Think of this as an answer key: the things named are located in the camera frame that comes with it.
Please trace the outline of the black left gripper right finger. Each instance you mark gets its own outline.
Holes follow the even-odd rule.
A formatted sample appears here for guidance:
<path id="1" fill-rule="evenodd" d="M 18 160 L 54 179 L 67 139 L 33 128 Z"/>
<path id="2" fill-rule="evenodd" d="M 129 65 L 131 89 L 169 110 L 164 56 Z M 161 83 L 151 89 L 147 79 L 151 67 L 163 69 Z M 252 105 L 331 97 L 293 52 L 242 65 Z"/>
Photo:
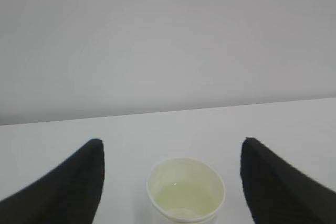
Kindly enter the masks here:
<path id="1" fill-rule="evenodd" d="M 335 223 L 335 192 L 255 138 L 242 144 L 240 176 L 254 223 Z"/>

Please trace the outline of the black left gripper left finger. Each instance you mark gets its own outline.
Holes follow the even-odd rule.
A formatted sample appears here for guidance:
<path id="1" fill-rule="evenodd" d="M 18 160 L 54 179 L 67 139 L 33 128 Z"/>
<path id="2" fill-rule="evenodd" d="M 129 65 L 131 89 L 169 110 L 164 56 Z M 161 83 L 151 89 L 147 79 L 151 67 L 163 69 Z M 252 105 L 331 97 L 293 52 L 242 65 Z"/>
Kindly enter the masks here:
<path id="1" fill-rule="evenodd" d="M 93 223 L 105 175 L 102 140 L 89 140 L 46 175 L 1 201 L 1 223 Z"/>

